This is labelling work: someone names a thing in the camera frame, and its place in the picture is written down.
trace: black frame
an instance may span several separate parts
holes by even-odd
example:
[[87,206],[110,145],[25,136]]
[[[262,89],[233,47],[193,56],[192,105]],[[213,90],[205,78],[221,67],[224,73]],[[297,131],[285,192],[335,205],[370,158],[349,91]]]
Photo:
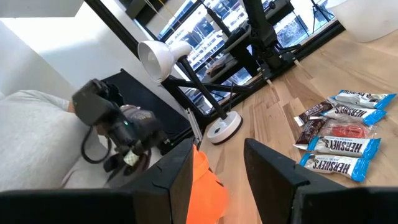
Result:
[[[138,46],[137,40],[123,27],[123,25],[109,11],[109,9],[106,8],[106,6],[100,0],[85,0],[85,2],[89,5],[89,7],[92,8],[92,10],[95,11],[95,13],[97,13],[97,15],[99,15],[101,20],[105,22],[105,24],[120,38],[120,40],[126,45],[126,47],[128,47],[131,50],[131,52],[134,55],[136,55],[136,57],[139,59],[137,55],[137,46]],[[303,58],[314,52],[316,49],[318,49],[323,44],[325,44],[330,39],[334,38],[336,35],[340,34],[343,31],[344,27],[338,21],[332,23],[325,30],[321,31],[315,37],[310,39],[307,43],[303,44],[301,48],[296,50],[294,52],[295,58],[297,60],[302,60]],[[271,77],[271,79],[278,77],[279,75],[283,74],[293,66],[294,66],[293,62],[284,64],[276,71],[273,71],[274,75]],[[229,104],[231,104],[231,107],[236,106],[237,104],[245,100],[247,97],[249,97],[256,91],[260,90],[266,84],[267,82],[261,76],[259,76],[250,85],[241,86],[243,88],[249,88],[247,92],[233,95],[230,98],[230,101],[224,102],[223,104],[221,104],[221,107],[226,111],[229,108]],[[214,84],[205,85],[205,86],[208,88],[209,91],[215,90]],[[186,101],[188,97],[180,88],[176,87],[174,88],[174,90],[175,91],[171,91],[170,93],[179,103]],[[192,102],[189,100],[189,102],[187,102],[185,106],[187,106],[188,104],[192,105]],[[197,116],[196,119],[198,120],[198,123],[202,129],[204,129],[207,125],[209,125],[212,121],[214,121],[218,117],[215,111],[212,111],[208,115],[196,113],[195,116]],[[176,138],[171,139],[170,144],[171,146],[175,146],[178,143],[182,142],[182,140],[184,140],[185,138],[189,138],[192,135],[193,135],[192,129],[187,128],[184,132],[180,133]]]

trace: black camera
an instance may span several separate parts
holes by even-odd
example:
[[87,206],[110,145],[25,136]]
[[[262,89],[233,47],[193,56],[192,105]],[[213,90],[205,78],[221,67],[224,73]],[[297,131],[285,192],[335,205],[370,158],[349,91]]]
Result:
[[72,100],[75,113],[81,121],[91,127],[102,126],[106,137],[115,143],[116,151],[122,156],[130,151],[140,156],[167,140],[162,124],[153,112],[135,106],[121,109],[123,97],[114,85],[97,79],[90,80],[72,96]]

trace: lamp shade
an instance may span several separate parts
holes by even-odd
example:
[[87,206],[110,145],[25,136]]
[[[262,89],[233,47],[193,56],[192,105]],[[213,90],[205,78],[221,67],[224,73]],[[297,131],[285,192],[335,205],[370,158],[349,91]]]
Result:
[[160,41],[146,40],[138,44],[138,56],[150,78],[161,83],[171,74],[176,61],[188,55],[191,49],[191,45],[184,41],[169,46]]

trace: white ceiling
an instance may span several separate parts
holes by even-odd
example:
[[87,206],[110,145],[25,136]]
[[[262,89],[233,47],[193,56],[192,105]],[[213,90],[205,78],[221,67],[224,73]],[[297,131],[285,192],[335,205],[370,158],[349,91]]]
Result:
[[0,18],[74,17],[83,0],[0,0]]

